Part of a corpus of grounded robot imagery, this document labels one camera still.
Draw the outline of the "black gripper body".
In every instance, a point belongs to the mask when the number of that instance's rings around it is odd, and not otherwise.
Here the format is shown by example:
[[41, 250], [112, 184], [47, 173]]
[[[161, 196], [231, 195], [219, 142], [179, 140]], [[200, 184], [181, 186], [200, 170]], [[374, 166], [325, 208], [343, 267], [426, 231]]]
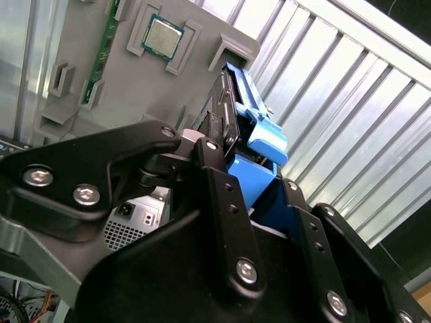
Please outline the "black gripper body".
[[234, 301], [216, 274], [213, 242], [198, 213], [112, 253], [84, 279], [76, 322], [322, 322], [299, 247], [254, 227], [267, 288]]

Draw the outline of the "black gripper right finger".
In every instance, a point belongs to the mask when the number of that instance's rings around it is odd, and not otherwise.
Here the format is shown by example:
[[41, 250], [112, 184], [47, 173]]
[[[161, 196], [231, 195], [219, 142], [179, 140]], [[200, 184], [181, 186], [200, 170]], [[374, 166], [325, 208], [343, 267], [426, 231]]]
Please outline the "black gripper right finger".
[[385, 276], [371, 249], [330, 205], [309, 207], [299, 186], [281, 180], [283, 229], [298, 243], [325, 322], [429, 322], [430, 315]]

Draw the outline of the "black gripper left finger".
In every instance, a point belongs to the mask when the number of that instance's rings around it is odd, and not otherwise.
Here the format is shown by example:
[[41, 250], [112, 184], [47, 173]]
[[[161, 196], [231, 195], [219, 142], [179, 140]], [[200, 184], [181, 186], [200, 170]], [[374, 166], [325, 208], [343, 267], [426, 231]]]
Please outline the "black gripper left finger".
[[233, 298], [260, 298], [265, 275], [238, 180], [223, 149], [187, 143], [151, 120], [46, 145], [1, 160], [1, 248], [34, 264], [67, 267], [55, 255], [95, 240], [115, 206], [157, 186], [180, 190], [180, 220], [198, 213], [213, 242], [215, 271]]

